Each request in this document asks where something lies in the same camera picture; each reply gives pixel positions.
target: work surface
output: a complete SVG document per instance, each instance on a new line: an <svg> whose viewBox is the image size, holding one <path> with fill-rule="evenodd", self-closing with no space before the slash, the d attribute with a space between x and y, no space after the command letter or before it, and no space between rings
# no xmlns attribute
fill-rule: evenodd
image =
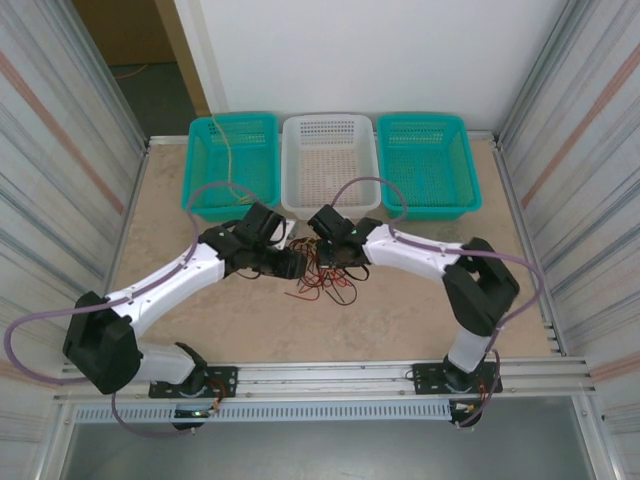
<svg viewBox="0 0 640 480"><path fill-rule="evenodd" d="M453 222L403 222L398 228L448 242L481 237L496 251L521 256L489 143L475 141L472 148L482 209ZM144 278L188 247L191 225L180 208L185 157L184 145L151 149L116 288ZM383 208L369 216L388 220ZM309 232L305 225L299 234ZM533 294L532 282L526 269L509 268L520 282L520 305ZM168 312L144 340L185 342L210 362L410 360L443 357L458 329L441 285L396 269L372 267L371 278L358 283L358 299L349 307L327 295L306 302L284 294L295 291L293 281L231 275ZM550 355L538 308L510 322L497 347L508 357Z"/></svg>

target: plastic basket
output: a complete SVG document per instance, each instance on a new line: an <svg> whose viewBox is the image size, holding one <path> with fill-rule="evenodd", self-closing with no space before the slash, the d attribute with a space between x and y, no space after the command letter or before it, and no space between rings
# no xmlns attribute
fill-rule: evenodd
<svg viewBox="0 0 640 480"><path fill-rule="evenodd" d="M467 131L451 115L401 114L378 119L380 175L407 199L410 220L453 220L482 206ZM382 201L392 217L402 213L386 186Z"/></svg>
<svg viewBox="0 0 640 480"><path fill-rule="evenodd" d="M309 220L349 180L378 176L371 120L362 115L305 115L284 122L282 206ZM380 205L380 185L359 182L345 191L336 210L360 218Z"/></svg>
<svg viewBox="0 0 640 480"><path fill-rule="evenodd" d="M231 181L253 191L270 207L280 200L278 121L268 113L216 115L231 146ZM182 208L191 194L211 182L229 180L229 156L220 131L210 117L198 118L189 128L189 147L182 190ZM212 188L196 200L192 212L209 222L242 218L250 204L241 191Z"/></svg>

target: white basket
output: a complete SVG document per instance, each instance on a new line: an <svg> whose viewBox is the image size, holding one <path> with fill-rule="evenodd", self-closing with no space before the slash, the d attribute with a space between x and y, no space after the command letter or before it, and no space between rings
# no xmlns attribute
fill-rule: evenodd
<svg viewBox="0 0 640 480"><path fill-rule="evenodd" d="M377 177L378 156L371 120L362 115L305 115L284 122L281 201L285 210L309 220L356 177ZM380 184L358 182L336 210L361 218L380 205Z"/></svg>

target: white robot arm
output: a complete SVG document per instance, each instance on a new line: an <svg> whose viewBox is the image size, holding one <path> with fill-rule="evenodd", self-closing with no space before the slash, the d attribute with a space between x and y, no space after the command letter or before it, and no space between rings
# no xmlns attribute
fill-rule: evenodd
<svg viewBox="0 0 640 480"><path fill-rule="evenodd" d="M443 362L446 386L452 392L467 392L475 386L498 322L520 292L502 261L448 253L493 252L486 241L445 243L402 233L409 242L399 242L389 225L370 218L354 225L330 205L318 211L309 226L321 238L317 247L320 268L385 265L442 284L461 327Z"/></svg>
<svg viewBox="0 0 640 480"><path fill-rule="evenodd" d="M130 298L110 309L74 315L67 332L65 355L102 393L113 393L131 381L167 382L185 394L200 390L206 362L187 345L148 345L138 341L164 313L196 291L224 279L240 268L265 275L298 279L304 275L306 257L285 247L295 222L255 204L239 222L206 230L194 254L187 253L144 280L100 298L83 295L76 306ZM394 239L389 225L363 218L357 225L331 206L323 207L309 225L320 237L319 268L385 265L443 284L461 328L443 364L447 388L465 392L477 380L486 347L496 324L519 292L518 283L496 259L470 259L448 250L489 250L480 239L469 244L435 242L402 234L435 252ZM176 266L182 269L170 280L141 295Z"/></svg>
<svg viewBox="0 0 640 480"><path fill-rule="evenodd" d="M254 204L241 221L203 232L190 258L187 250L144 280L105 298L94 292L83 295L76 307L130 300L102 311L73 315L64 354L104 394L116 392L132 381L182 385L187 394L198 391L206 368L199 355L183 344L151 345L139 342L139 338L193 293L239 269L300 278L306 258L285 247L294 226L295 221ZM178 273L160 283L178 266L182 266ZM153 288L135 294L154 283L157 285Z"/></svg>

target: corrugated metal wall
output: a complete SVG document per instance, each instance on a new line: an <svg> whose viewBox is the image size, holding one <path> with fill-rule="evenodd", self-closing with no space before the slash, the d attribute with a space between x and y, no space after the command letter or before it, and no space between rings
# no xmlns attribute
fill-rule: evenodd
<svg viewBox="0 0 640 480"><path fill-rule="evenodd" d="M501 138L565 347L640 478L640 2L588 2L576 20Z"/></svg>
<svg viewBox="0 0 640 480"><path fill-rule="evenodd" d="M0 333L104 288L143 158L142 135L82 28L68 2L0 2ZM21 329L17 354L59 372L67 321ZM35 467L52 392L3 351L3 480Z"/></svg>

